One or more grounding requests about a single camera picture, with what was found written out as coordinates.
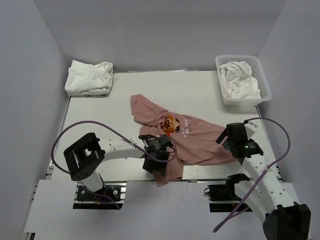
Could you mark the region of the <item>pink t-shirt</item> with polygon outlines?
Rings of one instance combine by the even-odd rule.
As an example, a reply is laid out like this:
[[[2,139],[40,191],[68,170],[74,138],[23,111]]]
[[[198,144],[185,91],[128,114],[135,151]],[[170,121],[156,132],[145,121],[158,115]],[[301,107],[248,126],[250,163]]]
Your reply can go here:
[[[166,134],[175,144],[176,154],[166,165],[166,174],[153,172],[157,186],[183,177],[184,166],[214,166],[234,162],[236,159],[216,142],[224,127],[197,117],[170,112],[151,102],[141,94],[130,98],[131,114],[141,124],[141,135]]]

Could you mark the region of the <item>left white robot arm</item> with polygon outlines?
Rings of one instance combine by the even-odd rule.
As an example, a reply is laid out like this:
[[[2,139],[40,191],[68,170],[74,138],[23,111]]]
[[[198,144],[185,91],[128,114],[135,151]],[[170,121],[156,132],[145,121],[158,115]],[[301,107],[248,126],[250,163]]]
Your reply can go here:
[[[106,193],[103,179],[97,173],[101,163],[124,158],[143,159],[143,170],[165,176],[167,164],[176,154],[176,144],[165,134],[139,135],[129,140],[100,140],[93,132],[85,134],[63,152],[71,180],[81,182],[96,200]]]

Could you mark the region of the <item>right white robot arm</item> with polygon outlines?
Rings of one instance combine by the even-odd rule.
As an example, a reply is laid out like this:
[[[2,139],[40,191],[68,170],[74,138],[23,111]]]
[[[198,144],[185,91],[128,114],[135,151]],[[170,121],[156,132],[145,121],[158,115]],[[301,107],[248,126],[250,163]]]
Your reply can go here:
[[[247,205],[262,222],[268,240],[306,240],[311,211],[291,197],[273,174],[262,148],[252,139],[256,129],[248,120],[229,123],[217,138],[249,175],[230,175],[225,184],[210,186],[210,200],[238,200],[237,209]]]

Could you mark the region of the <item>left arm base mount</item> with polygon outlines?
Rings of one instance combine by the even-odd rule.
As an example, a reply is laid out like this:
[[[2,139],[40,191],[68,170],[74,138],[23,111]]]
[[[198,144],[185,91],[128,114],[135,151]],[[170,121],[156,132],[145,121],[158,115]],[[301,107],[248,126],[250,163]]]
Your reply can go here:
[[[78,183],[73,201],[76,210],[120,210],[126,194],[126,184],[106,183],[102,190],[89,193],[82,183]]]

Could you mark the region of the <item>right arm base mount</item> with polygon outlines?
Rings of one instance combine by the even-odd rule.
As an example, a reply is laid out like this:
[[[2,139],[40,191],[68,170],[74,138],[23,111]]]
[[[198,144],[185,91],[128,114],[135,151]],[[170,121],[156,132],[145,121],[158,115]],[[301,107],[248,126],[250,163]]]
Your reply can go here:
[[[231,213],[240,202],[235,194],[235,185],[250,178],[244,173],[238,173],[227,177],[223,184],[210,184],[203,193],[209,198],[209,209],[211,213]]]

